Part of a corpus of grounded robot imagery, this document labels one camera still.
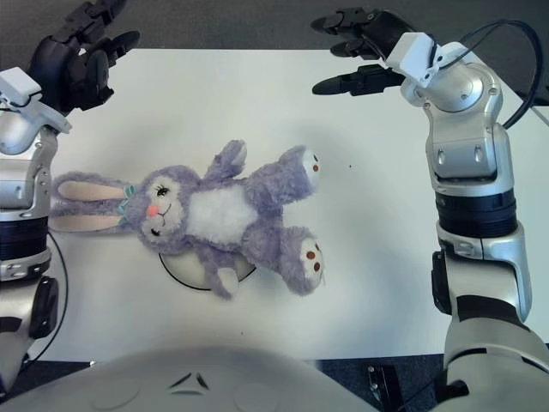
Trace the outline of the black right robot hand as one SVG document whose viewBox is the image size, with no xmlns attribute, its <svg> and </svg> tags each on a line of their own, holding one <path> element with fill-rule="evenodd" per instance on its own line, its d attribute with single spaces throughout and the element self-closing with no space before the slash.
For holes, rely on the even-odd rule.
<svg viewBox="0 0 549 412">
<path fill-rule="evenodd" d="M 415 31 L 397 15 L 380 9 L 344 8 L 317 18 L 311 23 L 311 28 L 318 33 L 343 38 L 342 42 L 329 49 L 333 56 L 362 58 L 368 62 L 352 73 L 319 82 L 313 86 L 313 94 L 380 94 L 386 88 L 402 85 L 403 75 L 377 62 L 378 59 L 384 62 L 388 59 L 404 33 Z"/>
</svg>

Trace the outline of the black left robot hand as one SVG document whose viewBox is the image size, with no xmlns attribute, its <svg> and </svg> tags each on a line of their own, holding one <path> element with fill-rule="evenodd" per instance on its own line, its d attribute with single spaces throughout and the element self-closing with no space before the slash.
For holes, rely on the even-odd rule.
<svg viewBox="0 0 549 412">
<path fill-rule="evenodd" d="M 106 28 L 125 4 L 86 1 L 39 42 L 27 73 L 41 86 L 43 103 L 66 116 L 76 108 L 86 111 L 110 99 L 114 91 L 108 86 L 109 69 L 140 39 L 137 31 L 106 37 Z"/>
</svg>

